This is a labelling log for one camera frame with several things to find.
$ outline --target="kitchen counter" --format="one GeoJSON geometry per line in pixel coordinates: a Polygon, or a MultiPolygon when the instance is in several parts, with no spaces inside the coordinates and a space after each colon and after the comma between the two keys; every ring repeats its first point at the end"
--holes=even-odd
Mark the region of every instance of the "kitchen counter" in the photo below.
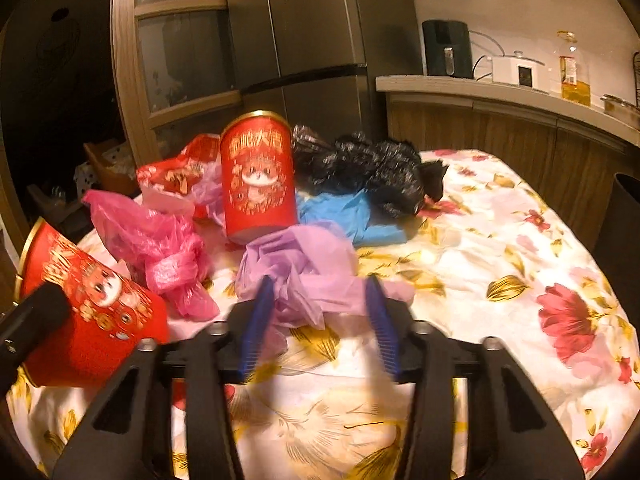
{"type": "Polygon", "coordinates": [[[604,112],[528,88],[453,77],[386,76],[376,78],[376,89],[394,94],[394,100],[491,109],[543,124],[560,120],[570,130],[577,123],[640,146],[640,131],[604,112]]]}
{"type": "MultiPolygon", "coordinates": [[[[389,136],[419,150],[491,153],[591,249],[615,173],[640,178],[640,132],[594,108],[527,88],[432,76],[376,78],[389,136]]],[[[449,171],[463,171],[456,164],[449,171]]],[[[495,177],[496,186],[504,181],[495,177]]]]}

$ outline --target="plastic bottle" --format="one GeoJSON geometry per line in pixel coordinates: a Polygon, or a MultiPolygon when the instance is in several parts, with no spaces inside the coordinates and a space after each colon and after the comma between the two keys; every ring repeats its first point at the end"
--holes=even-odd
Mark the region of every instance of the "plastic bottle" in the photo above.
{"type": "Polygon", "coordinates": [[[578,49],[575,34],[558,31],[557,54],[560,61],[560,83],[563,99],[591,106],[589,67],[584,54],[578,49]]]}

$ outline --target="floral tablecloth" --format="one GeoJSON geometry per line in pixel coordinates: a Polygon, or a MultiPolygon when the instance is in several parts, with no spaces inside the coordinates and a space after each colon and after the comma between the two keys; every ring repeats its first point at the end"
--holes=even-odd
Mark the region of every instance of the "floral tablecloth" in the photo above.
{"type": "MultiPolygon", "coordinates": [[[[503,162],[475,151],[422,155],[450,165],[443,200],[407,226],[409,242],[360,248],[357,272],[412,282],[414,317],[449,336],[503,339],[554,410],[589,478],[640,408],[635,330],[590,254],[503,162]]],[[[114,264],[95,232],[80,247],[114,264]]],[[[222,316],[235,301],[241,256],[216,257],[210,293],[222,316]]],[[[451,469],[460,476],[463,380],[455,391],[451,469]]],[[[248,479],[392,478],[412,386],[385,375],[366,319],[328,316],[324,330],[292,330],[284,355],[226,392],[248,479]]],[[[42,470],[53,468],[90,397],[80,389],[34,388],[20,376],[10,409],[42,470]]],[[[174,408],[173,415],[175,473],[187,478],[184,412],[174,408]]]]}

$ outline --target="stainless steel refrigerator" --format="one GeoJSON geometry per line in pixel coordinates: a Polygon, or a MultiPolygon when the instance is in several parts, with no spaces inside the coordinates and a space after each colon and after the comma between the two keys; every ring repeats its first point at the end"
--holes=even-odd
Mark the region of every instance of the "stainless steel refrigerator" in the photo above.
{"type": "Polygon", "coordinates": [[[414,0],[228,0],[245,107],[325,139],[386,135],[380,75],[422,74],[414,0]]]}

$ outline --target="rice cooker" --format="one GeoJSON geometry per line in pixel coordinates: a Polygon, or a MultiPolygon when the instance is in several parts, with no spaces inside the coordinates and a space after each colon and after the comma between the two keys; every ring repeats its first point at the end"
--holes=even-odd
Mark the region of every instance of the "rice cooker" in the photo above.
{"type": "Polygon", "coordinates": [[[516,50],[513,56],[492,59],[492,79],[494,83],[526,86],[549,93],[549,70],[544,63],[524,57],[516,50]]]}

